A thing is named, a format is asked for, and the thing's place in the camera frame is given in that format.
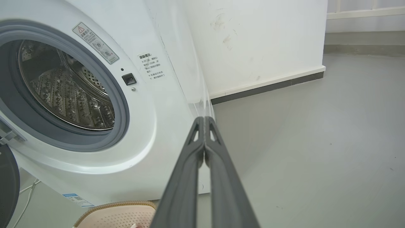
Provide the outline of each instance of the railing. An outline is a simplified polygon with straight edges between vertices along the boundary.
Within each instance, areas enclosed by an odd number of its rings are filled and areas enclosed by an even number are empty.
[[[327,19],[342,19],[342,18],[355,18],[355,17],[379,17],[390,15],[405,14],[405,5],[396,7],[378,8],[379,1],[387,0],[370,0],[372,1],[371,9],[341,11],[342,0],[336,0],[336,11],[327,14]]]

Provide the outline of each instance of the warning sticker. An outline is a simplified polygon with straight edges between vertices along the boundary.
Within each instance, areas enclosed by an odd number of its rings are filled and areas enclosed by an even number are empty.
[[[71,201],[75,202],[77,205],[79,205],[81,207],[94,206],[93,204],[87,202],[82,197],[80,197],[76,194],[63,194],[63,196],[70,199]]]
[[[73,28],[73,32],[90,44],[90,46],[100,53],[109,64],[113,64],[115,61],[119,60],[119,57],[111,50],[111,48],[85,24],[80,22],[80,24]]]
[[[148,81],[156,80],[164,77],[163,66],[160,65],[159,58],[151,53],[138,55],[138,60],[142,64],[142,75],[147,78]]]

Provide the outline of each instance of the barcode sticker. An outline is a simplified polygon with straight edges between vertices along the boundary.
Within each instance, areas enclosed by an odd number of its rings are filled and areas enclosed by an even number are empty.
[[[64,197],[70,199],[77,205],[81,207],[88,207],[88,206],[94,206],[93,204],[89,203],[88,201],[84,200],[82,197],[76,195],[76,194],[63,194]]]

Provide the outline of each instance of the scuff mark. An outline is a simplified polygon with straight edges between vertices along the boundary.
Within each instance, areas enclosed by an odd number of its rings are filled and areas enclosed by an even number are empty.
[[[162,41],[162,43],[163,43],[163,47],[164,48],[166,48],[166,45],[164,44],[164,42],[163,42],[163,38],[162,38],[162,36],[160,36],[160,40]]]
[[[231,37],[230,37],[230,34],[227,36],[227,37],[225,37],[225,39],[222,41],[222,43],[228,48],[228,50],[232,50],[232,46],[230,45],[230,41],[231,41]]]
[[[229,41],[231,40],[230,35],[228,35],[227,37],[225,37],[224,41],[222,41],[223,44],[228,44]]]
[[[217,15],[215,20],[213,22],[211,22],[211,27],[214,30],[224,29],[224,26],[225,26],[224,16],[225,16],[225,13],[220,13]]]

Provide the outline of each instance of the white washing machine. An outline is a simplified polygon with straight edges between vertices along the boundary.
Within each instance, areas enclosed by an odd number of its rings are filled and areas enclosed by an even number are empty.
[[[214,115],[176,0],[2,1],[0,71],[0,142],[80,206],[159,199]]]

